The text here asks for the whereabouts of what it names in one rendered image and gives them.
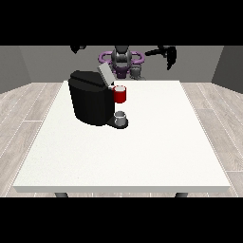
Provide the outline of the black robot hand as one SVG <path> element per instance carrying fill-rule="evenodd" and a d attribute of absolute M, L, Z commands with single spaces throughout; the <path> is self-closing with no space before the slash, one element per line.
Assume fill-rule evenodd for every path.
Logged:
<path fill-rule="evenodd" d="M 157 49 L 146 51 L 144 55 L 162 55 L 167 60 L 167 69 L 170 69 L 176 63 L 177 49 L 175 46 L 158 46 Z"/>
<path fill-rule="evenodd" d="M 77 52 L 81 49 L 85 49 L 86 46 L 70 46 L 70 49 L 73 53 L 77 54 Z"/>

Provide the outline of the pale grey machine lid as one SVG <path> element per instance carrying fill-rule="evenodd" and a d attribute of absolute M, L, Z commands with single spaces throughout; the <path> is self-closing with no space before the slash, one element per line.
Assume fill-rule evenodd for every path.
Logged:
<path fill-rule="evenodd" d="M 98 66 L 98 71 L 103 77 L 103 81 L 107 86 L 112 85 L 112 83 L 115 81 L 115 77 L 108 65 L 108 63 L 103 63 Z"/>

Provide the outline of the small grey coffee pod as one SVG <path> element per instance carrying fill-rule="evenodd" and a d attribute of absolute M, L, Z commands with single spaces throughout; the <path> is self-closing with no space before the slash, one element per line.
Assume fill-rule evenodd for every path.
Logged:
<path fill-rule="evenodd" d="M 141 74 L 141 66 L 140 65 L 132 65 L 130 68 L 130 77 L 132 79 L 138 80 Z"/>

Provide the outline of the black coffee machine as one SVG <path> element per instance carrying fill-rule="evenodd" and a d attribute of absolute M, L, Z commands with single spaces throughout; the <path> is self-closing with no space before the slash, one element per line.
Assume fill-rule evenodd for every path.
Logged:
<path fill-rule="evenodd" d="M 113 88 L 107 86 L 99 72 L 76 70 L 70 74 L 68 87 L 75 116 L 81 122 L 90 125 L 110 125 L 117 129 L 128 126 L 115 124 L 115 102 Z"/>

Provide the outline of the red pod holder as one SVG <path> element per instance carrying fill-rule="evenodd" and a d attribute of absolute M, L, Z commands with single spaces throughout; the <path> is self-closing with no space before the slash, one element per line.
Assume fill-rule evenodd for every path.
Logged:
<path fill-rule="evenodd" d="M 126 87 L 123 85 L 116 85 L 113 88 L 114 102 L 124 103 L 126 101 Z"/>

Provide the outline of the small grey cup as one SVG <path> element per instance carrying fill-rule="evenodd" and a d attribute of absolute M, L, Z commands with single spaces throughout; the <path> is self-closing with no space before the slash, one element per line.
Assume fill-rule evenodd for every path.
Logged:
<path fill-rule="evenodd" d="M 114 114 L 114 119 L 117 126 L 123 126 L 126 123 L 126 115 L 123 111 L 117 111 Z"/>

